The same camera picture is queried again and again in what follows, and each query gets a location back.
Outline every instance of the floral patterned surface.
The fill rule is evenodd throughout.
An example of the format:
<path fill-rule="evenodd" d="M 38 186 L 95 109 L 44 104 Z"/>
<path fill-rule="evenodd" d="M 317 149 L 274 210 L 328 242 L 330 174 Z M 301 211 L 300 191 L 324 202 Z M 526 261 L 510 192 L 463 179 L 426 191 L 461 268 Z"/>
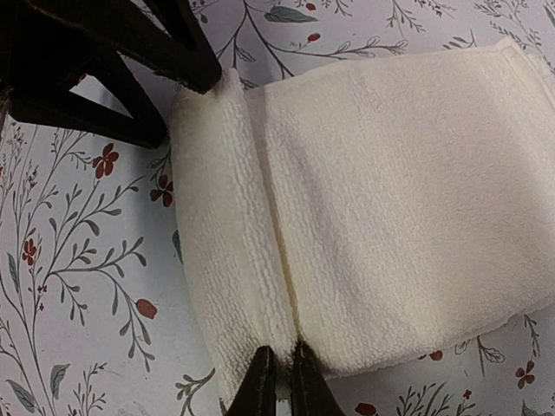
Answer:
<path fill-rule="evenodd" d="M 472 48 L 502 36 L 555 62 L 552 0 L 192 7 L 245 88 L 342 59 Z M 166 113 L 176 86 L 130 65 Z M 77 90 L 118 107 L 93 80 Z M 454 348 L 330 384 L 352 415 L 553 416 L 554 316 L 554 307 L 515 316 Z M 167 147 L 148 152 L 8 119 L 0 141 L 0 416 L 214 415 L 213 376 L 181 272 Z"/>

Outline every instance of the leaf pattern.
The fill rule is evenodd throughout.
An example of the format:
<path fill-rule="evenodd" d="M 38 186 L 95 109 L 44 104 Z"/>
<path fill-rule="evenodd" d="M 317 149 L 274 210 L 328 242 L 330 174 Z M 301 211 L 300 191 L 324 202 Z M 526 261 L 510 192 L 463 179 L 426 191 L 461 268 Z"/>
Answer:
<path fill-rule="evenodd" d="M 21 387 L 19 384 L 17 384 L 15 381 L 6 381 L 10 384 L 11 388 L 14 391 L 14 394 L 16 395 L 19 402 L 23 405 L 23 407 L 25 407 L 25 410 L 27 410 L 29 413 L 34 413 L 36 405 L 33 395 L 25 390 L 23 387 Z"/>
<path fill-rule="evenodd" d="M 244 89 L 332 62 L 474 48 L 502 36 L 555 73 L 552 0 L 190 4 Z M 180 88 L 138 78 L 162 107 Z M 0 125 L 0 416 L 225 413 L 199 331 L 187 327 L 194 311 L 185 279 L 176 275 L 183 258 L 169 147 L 142 152 L 9 116 Z M 536 386 L 555 379 L 554 313 L 520 315 L 491 334 L 427 351 L 385 372 L 395 385 L 383 372 L 330 384 L 347 414 L 553 416 L 555 394 L 543 397 Z"/>
<path fill-rule="evenodd" d="M 274 5 L 268 12 L 264 13 L 268 22 L 278 23 L 307 23 L 317 22 L 313 16 L 305 15 L 296 9 Z"/>
<path fill-rule="evenodd" d="M 58 400 L 58 396 L 60 394 L 60 383 L 66 376 L 68 368 L 69 364 L 56 365 L 52 367 L 52 372 L 50 373 L 50 391 L 56 400 Z"/>

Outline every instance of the towel fold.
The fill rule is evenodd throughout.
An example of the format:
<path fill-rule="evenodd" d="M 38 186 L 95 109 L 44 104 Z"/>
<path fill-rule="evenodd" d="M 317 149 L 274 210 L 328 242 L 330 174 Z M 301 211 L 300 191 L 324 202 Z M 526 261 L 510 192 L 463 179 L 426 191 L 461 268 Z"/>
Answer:
<path fill-rule="evenodd" d="M 504 40 L 178 93 L 183 262 L 225 403 L 261 345 L 344 376 L 552 301 L 549 77 Z"/>

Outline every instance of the folded towel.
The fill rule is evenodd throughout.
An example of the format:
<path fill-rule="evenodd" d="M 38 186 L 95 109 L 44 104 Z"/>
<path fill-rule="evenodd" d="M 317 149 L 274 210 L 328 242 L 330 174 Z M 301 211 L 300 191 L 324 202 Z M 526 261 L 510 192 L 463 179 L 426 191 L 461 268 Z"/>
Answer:
<path fill-rule="evenodd" d="M 183 262 L 224 402 L 261 345 L 287 368 L 306 340 L 344 376 L 552 301 L 546 77 L 504 40 L 178 93 Z"/>

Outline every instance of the red flower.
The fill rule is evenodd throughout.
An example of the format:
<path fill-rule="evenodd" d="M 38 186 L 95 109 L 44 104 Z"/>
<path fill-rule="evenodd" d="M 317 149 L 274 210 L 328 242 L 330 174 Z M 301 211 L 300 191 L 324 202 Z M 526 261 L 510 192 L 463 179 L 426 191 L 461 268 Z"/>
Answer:
<path fill-rule="evenodd" d="M 139 299 L 135 304 L 139 313 L 148 319 L 154 319 L 158 310 L 156 307 L 147 299 Z"/>
<path fill-rule="evenodd" d="M 436 351 L 430 354 L 432 361 L 440 361 L 443 358 L 443 353 L 441 351 Z"/>
<path fill-rule="evenodd" d="M 159 197 L 162 197 L 162 202 L 167 208 L 173 202 L 173 182 L 167 183 L 167 175 L 160 176 L 158 179 L 158 189 L 152 189 L 150 191 L 150 200 L 157 201 Z"/>
<path fill-rule="evenodd" d="M 100 179 L 104 175 L 109 176 L 114 170 L 114 162 L 120 157 L 114 150 L 114 144 L 110 143 L 102 150 L 102 156 L 93 160 L 93 167 L 96 168 L 96 178 Z"/>
<path fill-rule="evenodd" d="M 359 403 L 358 406 L 355 408 L 355 412 L 361 414 L 362 416 L 374 416 L 377 414 L 377 410 L 374 406 L 370 405 L 369 403 Z"/>
<path fill-rule="evenodd" d="M 320 36 L 319 33 L 313 33 L 312 35 L 309 35 L 309 37 L 307 37 L 306 39 L 307 39 L 307 41 L 309 41 L 309 42 L 315 42 L 315 41 L 317 41 L 318 39 L 320 39 L 320 37 L 321 37 L 321 36 Z"/>
<path fill-rule="evenodd" d="M 27 261 L 27 264 L 32 266 L 35 264 L 35 254 L 36 254 L 36 247 L 35 242 L 32 238 L 27 240 L 23 245 L 23 261 Z"/>
<path fill-rule="evenodd" d="M 519 386 L 519 389 L 522 390 L 525 384 L 532 384 L 534 380 L 536 380 L 536 377 L 530 374 L 533 368 L 534 368 L 534 361 L 528 361 L 526 363 L 526 371 L 524 370 L 524 368 L 519 367 L 519 369 L 515 373 L 515 375 L 519 377 L 519 382 L 517 383 L 517 386 Z"/>

